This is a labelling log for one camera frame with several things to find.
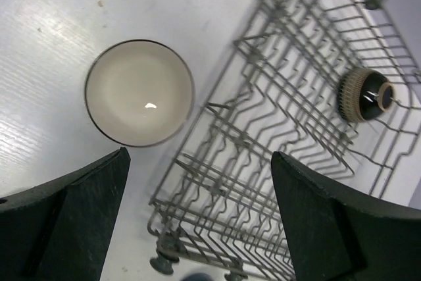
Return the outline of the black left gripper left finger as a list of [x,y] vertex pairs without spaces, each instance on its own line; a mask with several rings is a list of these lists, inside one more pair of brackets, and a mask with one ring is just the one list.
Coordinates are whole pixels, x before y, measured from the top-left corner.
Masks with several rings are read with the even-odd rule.
[[99,280],[130,162],[122,147],[1,198],[1,279]]

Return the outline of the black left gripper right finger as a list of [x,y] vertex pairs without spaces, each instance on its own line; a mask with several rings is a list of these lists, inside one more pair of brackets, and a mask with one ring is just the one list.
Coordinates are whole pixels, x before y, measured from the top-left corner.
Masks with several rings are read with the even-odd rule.
[[420,211],[317,173],[282,152],[271,173],[296,280],[419,280]]

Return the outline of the brown ribbed bowl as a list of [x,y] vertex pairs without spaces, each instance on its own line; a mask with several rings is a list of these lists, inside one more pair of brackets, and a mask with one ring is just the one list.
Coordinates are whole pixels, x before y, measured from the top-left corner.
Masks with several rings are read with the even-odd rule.
[[337,111],[347,122],[374,120],[387,112],[394,101],[394,85],[371,68],[351,69],[341,77],[337,86]]

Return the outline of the dark blue ribbed mug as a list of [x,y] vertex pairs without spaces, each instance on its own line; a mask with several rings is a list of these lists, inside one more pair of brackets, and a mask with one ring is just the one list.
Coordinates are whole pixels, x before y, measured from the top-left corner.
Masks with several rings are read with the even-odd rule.
[[183,277],[181,281],[214,281],[214,278],[205,272],[194,272]]

